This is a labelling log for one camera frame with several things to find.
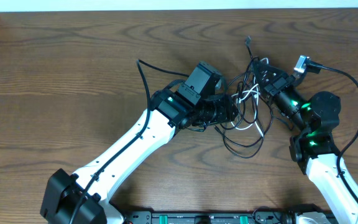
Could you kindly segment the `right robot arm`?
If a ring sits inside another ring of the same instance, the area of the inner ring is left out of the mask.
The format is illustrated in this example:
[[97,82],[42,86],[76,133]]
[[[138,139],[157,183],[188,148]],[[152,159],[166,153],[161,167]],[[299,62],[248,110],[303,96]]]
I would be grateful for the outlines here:
[[345,150],[338,149],[333,138],[341,99],[320,91],[306,100],[296,90],[307,73],[319,73],[327,67],[304,55],[293,75],[261,60],[251,66],[262,96],[277,105],[300,131],[290,138],[291,159],[321,192],[338,223],[358,223],[358,185],[344,163]]

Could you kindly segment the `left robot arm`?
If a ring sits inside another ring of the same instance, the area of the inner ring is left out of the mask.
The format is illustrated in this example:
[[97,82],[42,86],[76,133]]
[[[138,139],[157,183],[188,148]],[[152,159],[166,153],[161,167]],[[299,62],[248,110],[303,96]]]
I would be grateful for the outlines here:
[[155,150],[179,131],[197,131],[233,121],[237,116],[223,75],[200,61],[184,80],[174,80],[154,94],[138,121],[100,156],[68,174],[57,170],[48,180],[40,215],[49,223],[124,223],[110,200],[119,186]]

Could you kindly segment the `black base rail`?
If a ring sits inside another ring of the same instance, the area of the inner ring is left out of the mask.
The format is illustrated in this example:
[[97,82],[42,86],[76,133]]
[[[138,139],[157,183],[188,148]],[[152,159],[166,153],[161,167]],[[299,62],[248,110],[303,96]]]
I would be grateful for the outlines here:
[[153,210],[127,210],[124,224],[296,224],[339,222],[331,212],[315,204],[301,204],[284,210],[261,206],[240,212],[157,212]]

